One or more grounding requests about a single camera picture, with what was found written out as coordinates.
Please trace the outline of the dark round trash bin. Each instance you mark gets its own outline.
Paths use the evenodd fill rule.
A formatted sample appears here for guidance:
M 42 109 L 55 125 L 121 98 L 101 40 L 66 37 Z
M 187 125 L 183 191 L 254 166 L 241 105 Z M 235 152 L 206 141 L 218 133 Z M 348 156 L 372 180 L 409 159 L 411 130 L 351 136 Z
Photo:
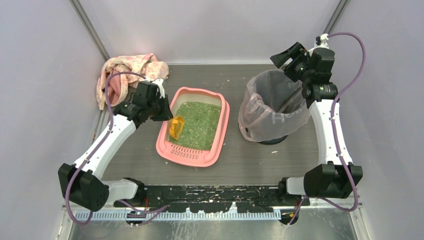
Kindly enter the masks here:
M 259 144 L 262 145 L 276 145 L 279 144 L 281 142 L 283 142 L 288 136 L 282 136 L 280 138 L 275 138 L 275 139 L 271 139 L 271 140 L 264 140 L 264 141 L 258 141 Z

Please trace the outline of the pink plastic trash bag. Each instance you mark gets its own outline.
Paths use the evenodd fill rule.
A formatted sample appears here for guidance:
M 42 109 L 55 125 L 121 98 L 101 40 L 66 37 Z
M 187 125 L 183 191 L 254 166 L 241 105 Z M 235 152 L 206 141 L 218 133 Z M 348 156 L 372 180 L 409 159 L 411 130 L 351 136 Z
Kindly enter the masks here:
M 287 137 L 310 116 L 301 81 L 294 82 L 282 70 L 271 69 L 246 84 L 237 121 L 245 140 L 262 143 Z

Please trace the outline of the pink litter box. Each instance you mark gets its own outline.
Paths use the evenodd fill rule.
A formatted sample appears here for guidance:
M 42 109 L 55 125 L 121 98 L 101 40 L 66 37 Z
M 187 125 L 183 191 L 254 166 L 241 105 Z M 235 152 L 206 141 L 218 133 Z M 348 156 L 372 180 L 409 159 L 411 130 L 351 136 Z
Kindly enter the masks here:
M 230 116 L 230 105 L 220 93 L 183 86 L 176 91 L 170 103 L 171 112 L 175 115 L 178 108 L 186 102 L 200 102 L 221 107 L 220 119 L 211 149 L 192 149 L 170 142 L 170 123 L 166 121 L 160 128 L 156 141 L 156 151 L 161 157 L 180 165 L 199 168 L 209 167 L 218 160 L 221 153 Z

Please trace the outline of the orange litter scoop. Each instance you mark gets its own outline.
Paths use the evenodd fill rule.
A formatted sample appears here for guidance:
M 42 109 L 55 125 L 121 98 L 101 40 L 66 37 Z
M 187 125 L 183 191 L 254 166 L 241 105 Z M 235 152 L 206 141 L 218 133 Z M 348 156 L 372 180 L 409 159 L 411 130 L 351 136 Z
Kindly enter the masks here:
M 169 135 L 172 139 L 178 141 L 183 131 L 185 120 L 182 116 L 175 116 L 169 122 Z

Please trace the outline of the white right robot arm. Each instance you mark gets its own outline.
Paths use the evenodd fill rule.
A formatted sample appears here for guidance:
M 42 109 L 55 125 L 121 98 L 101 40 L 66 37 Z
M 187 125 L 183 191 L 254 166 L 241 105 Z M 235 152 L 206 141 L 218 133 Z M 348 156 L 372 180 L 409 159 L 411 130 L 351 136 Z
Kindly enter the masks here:
M 285 177 L 280 182 L 287 195 L 346 199 L 363 177 L 354 165 L 340 124 L 338 88 L 330 81 L 335 52 L 322 44 L 307 50 L 296 42 L 270 57 L 293 82 L 301 81 L 302 97 L 312 117 L 317 143 L 318 164 L 302 177 Z

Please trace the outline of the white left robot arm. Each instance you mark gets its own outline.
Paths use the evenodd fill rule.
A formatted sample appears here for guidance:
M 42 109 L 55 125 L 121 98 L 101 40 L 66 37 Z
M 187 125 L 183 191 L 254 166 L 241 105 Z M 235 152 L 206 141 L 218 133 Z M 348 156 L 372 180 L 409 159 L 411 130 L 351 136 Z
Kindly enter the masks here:
M 117 206 L 145 204 L 147 193 L 141 181 L 131 177 L 114 181 L 102 178 L 119 148 L 141 124 L 149 119 L 164 122 L 173 118 L 163 83 L 161 78 L 141 81 L 131 100 L 114 108 L 112 119 L 90 148 L 72 165 L 64 163 L 59 168 L 59 183 L 67 203 L 92 212 L 110 202 Z

